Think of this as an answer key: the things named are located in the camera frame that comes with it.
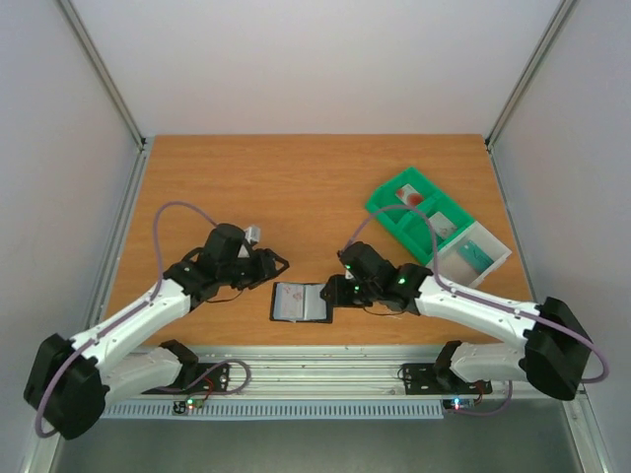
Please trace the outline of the black leather card holder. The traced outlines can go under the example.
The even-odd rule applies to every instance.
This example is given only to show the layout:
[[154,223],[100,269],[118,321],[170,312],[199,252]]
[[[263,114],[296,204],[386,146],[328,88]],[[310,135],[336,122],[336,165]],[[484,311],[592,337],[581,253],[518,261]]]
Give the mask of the black leather card holder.
[[275,322],[331,323],[333,307],[321,296],[325,284],[275,283],[269,319]]

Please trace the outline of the white card red print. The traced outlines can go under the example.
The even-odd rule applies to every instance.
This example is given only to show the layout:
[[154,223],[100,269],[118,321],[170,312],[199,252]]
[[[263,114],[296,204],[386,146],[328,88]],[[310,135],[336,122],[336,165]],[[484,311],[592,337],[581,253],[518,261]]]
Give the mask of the white card red print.
[[276,317],[284,320],[300,320],[304,315],[304,293],[302,284],[280,284],[275,302]]

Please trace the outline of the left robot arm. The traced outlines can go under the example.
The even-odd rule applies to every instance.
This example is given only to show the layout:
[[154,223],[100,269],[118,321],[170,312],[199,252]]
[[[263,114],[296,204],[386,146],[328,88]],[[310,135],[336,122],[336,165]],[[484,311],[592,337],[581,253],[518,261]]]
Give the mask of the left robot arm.
[[24,391],[36,411],[36,434],[75,439],[119,401],[148,391],[186,393],[200,384],[198,357],[177,340],[145,355],[133,352],[221,288],[253,290],[286,271],[289,261],[258,247],[258,236],[256,227],[220,224],[126,308],[70,338],[52,334],[42,341]]

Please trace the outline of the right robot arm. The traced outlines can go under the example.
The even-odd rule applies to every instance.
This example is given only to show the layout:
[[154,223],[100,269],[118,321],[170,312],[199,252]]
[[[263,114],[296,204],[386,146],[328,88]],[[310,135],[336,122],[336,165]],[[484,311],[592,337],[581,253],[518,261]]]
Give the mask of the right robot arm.
[[575,398],[591,339],[569,306],[554,298],[515,302],[472,290],[414,263],[392,265],[370,245],[356,241],[339,251],[344,273],[320,292],[333,307],[383,304],[394,312],[439,317],[494,338],[444,347],[433,366],[444,390],[476,381],[521,381],[562,401]]

